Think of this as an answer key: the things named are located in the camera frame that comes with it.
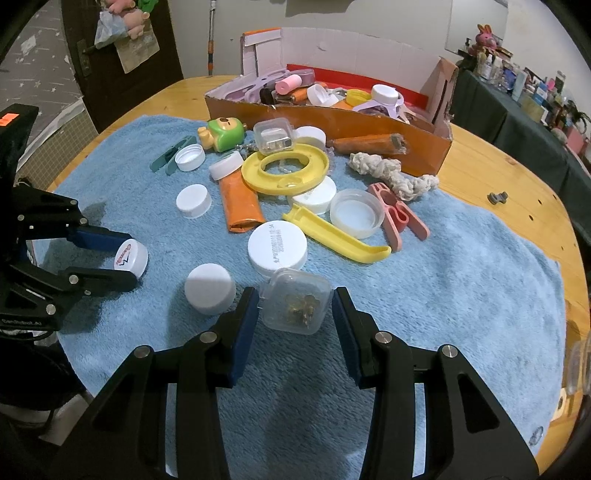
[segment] clear plastic box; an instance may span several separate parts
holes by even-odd
[[[263,155],[293,150],[294,133],[287,118],[272,118],[255,124],[256,147]]]
[[[324,277],[280,268],[261,288],[261,317],[269,328],[312,335],[326,316],[332,286]]]

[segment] blue fuzzy blanket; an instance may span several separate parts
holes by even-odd
[[[198,314],[184,296],[184,281],[197,265],[226,267],[239,294],[262,281],[248,261],[249,233],[226,230],[219,188],[207,170],[219,154],[209,154],[188,173],[167,177],[163,169],[150,171],[156,156],[202,125],[144,116],[101,143],[57,189],[79,199],[91,225],[129,232],[150,253],[136,290],[81,300],[59,334],[92,394],[137,345],[179,346],[215,321]],[[339,190],[366,189],[372,182],[346,167],[341,157],[332,179]],[[193,183],[207,186],[213,205],[201,218],[187,220],[175,198]],[[261,196],[261,205],[267,220],[289,210],[282,197]],[[409,345],[457,345],[536,453],[563,372],[566,327],[558,263],[493,213],[441,190],[425,194],[411,208],[431,229],[428,240],[419,241],[407,229],[401,252],[361,265],[309,239],[303,269],[325,276],[335,287],[346,286],[359,310],[370,312],[381,329]],[[382,231],[366,242],[387,244]],[[69,265],[113,267],[112,257],[62,239],[36,247],[50,271]],[[425,452],[424,398],[417,398],[415,474],[423,471]],[[244,376],[234,389],[219,391],[232,478],[357,479],[373,400],[372,391],[358,390],[348,377],[330,314],[313,336],[271,330],[259,322]],[[174,422],[168,425],[167,458],[174,472]]]

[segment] purple plastic item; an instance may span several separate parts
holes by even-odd
[[[269,72],[262,77],[258,77],[256,80],[254,80],[253,84],[243,87],[239,90],[235,90],[234,92],[228,93],[225,99],[231,100],[233,102],[245,100],[249,103],[258,103],[261,101],[260,91],[265,86],[266,82],[269,82],[269,80],[278,80],[280,78],[285,78],[289,75],[290,72],[286,69]]]
[[[314,85],[314,82],[316,81],[316,74],[314,73],[314,69],[301,69],[293,70],[292,72],[287,72],[283,77],[267,82],[265,87],[273,90],[275,89],[275,84],[277,82],[286,79],[290,75],[299,75],[301,77],[300,87],[311,87],[312,85]]]

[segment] pink plastic clip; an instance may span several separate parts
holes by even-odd
[[[368,192],[382,203],[385,213],[382,226],[393,252],[402,250],[400,233],[407,225],[420,240],[426,240],[431,235],[427,225],[385,183],[372,183]]]

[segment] yellow plastic ring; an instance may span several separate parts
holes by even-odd
[[[294,158],[304,168],[276,175],[265,171],[269,163]],[[312,145],[296,144],[293,150],[264,156],[260,152],[250,155],[242,165],[242,178],[256,192],[267,195],[293,196],[316,187],[326,176],[329,158]]]

